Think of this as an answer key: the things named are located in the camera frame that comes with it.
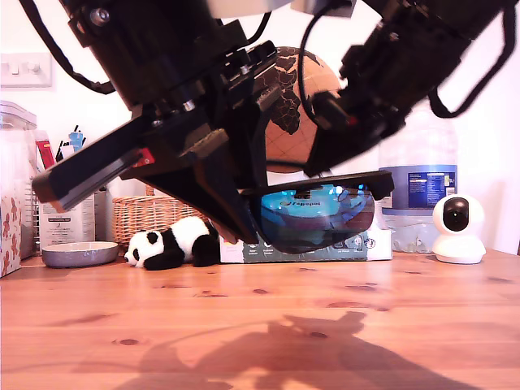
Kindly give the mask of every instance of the wicker basket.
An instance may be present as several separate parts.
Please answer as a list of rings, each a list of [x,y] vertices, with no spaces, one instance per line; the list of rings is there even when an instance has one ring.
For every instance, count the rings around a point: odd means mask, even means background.
[[[179,219],[196,215],[207,217],[173,197],[154,196],[154,189],[146,186],[145,197],[116,197],[112,232],[114,242],[128,247],[128,242],[140,230],[164,231]]]

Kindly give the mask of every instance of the plastic water bottle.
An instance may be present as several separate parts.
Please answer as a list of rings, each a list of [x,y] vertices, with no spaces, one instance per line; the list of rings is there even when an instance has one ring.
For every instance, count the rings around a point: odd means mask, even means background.
[[[395,189],[380,203],[392,229],[393,250],[431,253],[439,233],[433,208],[457,193],[457,134],[449,119],[437,118],[429,101],[420,102],[406,126],[379,145],[379,166],[390,171]]]

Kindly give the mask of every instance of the white security camera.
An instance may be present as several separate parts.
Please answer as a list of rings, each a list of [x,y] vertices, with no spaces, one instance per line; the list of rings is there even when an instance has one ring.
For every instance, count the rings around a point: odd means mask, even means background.
[[[486,249],[479,239],[484,223],[484,209],[473,197],[450,195],[433,210],[433,221],[440,232],[433,253],[441,262],[477,264]]]

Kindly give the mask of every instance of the blue lens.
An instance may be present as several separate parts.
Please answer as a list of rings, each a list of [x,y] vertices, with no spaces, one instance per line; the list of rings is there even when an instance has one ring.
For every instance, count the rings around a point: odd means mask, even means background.
[[[264,195],[259,224],[279,251],[302,254],[364,232],[374,218],[374,198],[363,188],[334,184]]]

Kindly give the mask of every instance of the grey bowl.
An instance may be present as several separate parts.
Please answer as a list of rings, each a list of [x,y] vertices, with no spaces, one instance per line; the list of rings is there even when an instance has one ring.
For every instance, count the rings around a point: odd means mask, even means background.
[[[113,262],[119,253],[115,242],[75,242],[46,246],[41,259],[48,267],[91,267]]]

